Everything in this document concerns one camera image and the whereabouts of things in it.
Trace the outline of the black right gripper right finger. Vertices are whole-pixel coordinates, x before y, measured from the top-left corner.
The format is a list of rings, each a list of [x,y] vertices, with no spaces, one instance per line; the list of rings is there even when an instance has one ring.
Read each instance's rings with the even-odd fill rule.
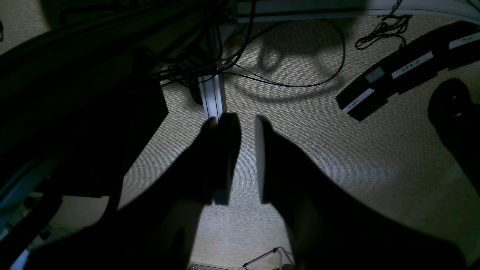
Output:
[[[467,269],[455,244],[357,200],[262,115],[255,148],[259,198],[283,218],[297,270]]]

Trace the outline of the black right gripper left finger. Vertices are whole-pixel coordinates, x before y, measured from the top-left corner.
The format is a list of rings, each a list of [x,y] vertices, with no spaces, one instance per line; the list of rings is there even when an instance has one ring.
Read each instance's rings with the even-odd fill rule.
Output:
[[[239,118],[207,120],[195,140],[137,198],[77,234],[34,250],[28,270],[185,270],[203,208],[228,204]]]

